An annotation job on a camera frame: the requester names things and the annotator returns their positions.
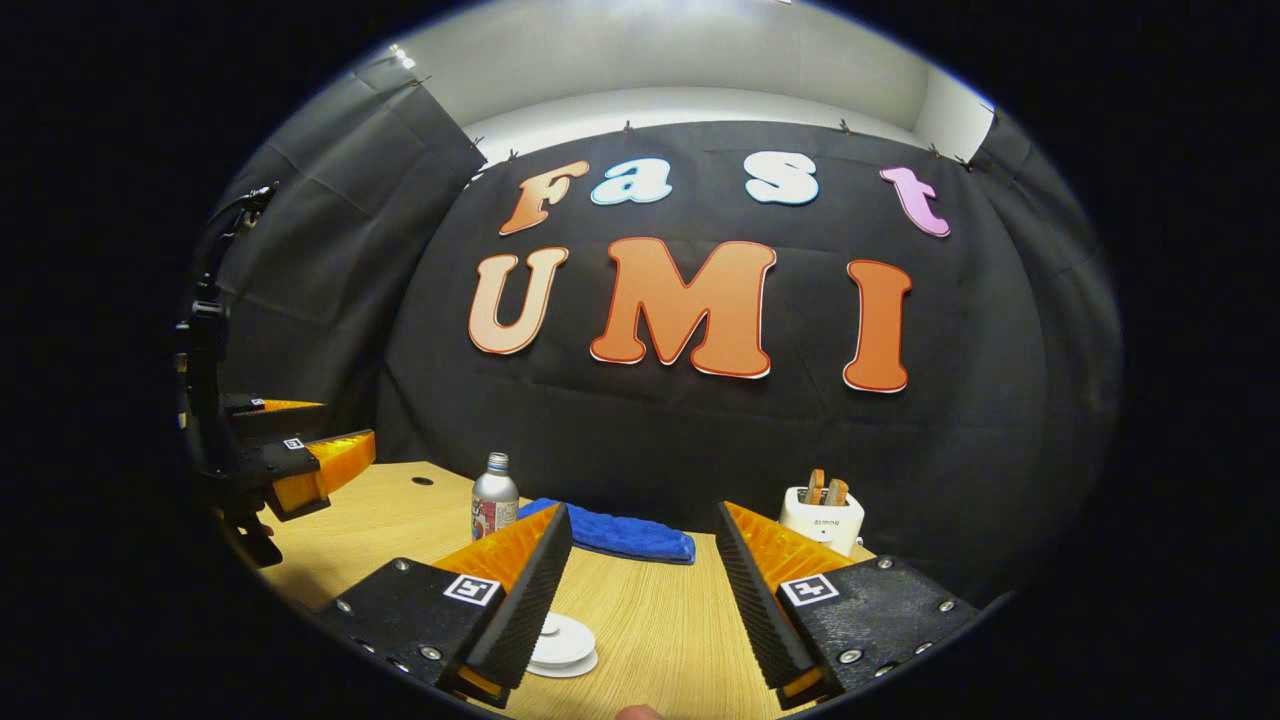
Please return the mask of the silver water bottle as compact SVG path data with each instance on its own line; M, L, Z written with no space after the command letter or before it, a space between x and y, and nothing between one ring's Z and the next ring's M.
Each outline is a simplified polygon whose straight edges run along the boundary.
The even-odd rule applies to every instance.
M472 542L479 542L517 520L520 492L509 477L509 456L490 452L485 471L474 482L470 509Z

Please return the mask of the white toaster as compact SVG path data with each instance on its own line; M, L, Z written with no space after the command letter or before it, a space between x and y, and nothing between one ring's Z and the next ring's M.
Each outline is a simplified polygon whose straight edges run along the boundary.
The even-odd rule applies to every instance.
M791 487L785 491L778 523L828 550L854 559L861 548L859 538L865 520L865 509L847 495L845 505L813 505L805 502L806 488Z

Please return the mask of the white saucer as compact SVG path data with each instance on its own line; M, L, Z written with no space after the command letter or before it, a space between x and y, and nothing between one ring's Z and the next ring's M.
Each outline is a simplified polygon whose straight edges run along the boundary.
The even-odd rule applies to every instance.
M576 678L576 676L584 676L590 671L593 671L596 667L598 662L599 662L599 656L598 653L593 652L585 656L584 659L580 659L570 664L549 665L549 664L530 662L527 665L527 673L531 673L538 676L554 678L554 679Z

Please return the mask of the white teacup lid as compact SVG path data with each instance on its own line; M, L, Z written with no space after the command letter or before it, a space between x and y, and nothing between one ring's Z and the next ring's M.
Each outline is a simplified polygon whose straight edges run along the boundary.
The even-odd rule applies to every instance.
M563 667L588 659L595 648L595 635L586 625L562 614L549 612L530 662Z

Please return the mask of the blue towel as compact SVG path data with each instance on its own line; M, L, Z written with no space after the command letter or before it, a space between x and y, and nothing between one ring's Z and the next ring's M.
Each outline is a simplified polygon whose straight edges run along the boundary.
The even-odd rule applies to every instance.
M692 537L658 521L594 512L553 498L536 498L520 506L516 519L524 520L557 503L568 510L573 544L581 550L643 562L692 565L696 561Z

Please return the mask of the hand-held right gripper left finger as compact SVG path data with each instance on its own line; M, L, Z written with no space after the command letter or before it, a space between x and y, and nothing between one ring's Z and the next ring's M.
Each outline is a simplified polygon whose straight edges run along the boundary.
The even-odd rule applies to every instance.
M553 503L434 562L392 559L316 611L411 682L497 708L518 688L573 547Z

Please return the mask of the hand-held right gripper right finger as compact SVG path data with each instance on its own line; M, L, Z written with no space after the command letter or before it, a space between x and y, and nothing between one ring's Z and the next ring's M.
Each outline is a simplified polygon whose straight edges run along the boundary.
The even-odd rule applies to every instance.
M980 610L891 555L850 559L731 502L716 546L778 705L856 697L957 639Z

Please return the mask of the black backdrop cloth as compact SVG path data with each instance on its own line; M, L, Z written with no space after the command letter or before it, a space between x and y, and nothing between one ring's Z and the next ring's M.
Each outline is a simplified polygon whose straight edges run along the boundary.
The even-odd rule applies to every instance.
M1010 119L968 164L815 124L602 132L486 165L402 70L337 79L233 174L230 391L384 462L709 532L813 468L861 537L984 603L1073 523L1120 404L1085 210Z

